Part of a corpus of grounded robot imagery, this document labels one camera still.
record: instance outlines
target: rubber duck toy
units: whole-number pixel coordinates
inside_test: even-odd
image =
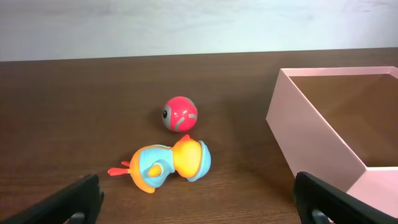
[[[146,146],[134,153],[130,162],[121,164],[128,168],[111,168],[108,174],[130,174],[141,190],[154,193],[175,171],[190,182],[203,177],[209,171],[211,156],[203,141],[195,141],[186,134],[173,147]]]

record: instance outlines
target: toy ball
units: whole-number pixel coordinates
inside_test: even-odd
[[[166,103],[162,116],[164,125],[170,130],[188,131],[197,122],[198,110],[192,100],[176,96]]]

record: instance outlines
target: pink box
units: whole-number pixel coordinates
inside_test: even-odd
[[[398,218],[398,69],[284,68],[267,122],[307,171]]]

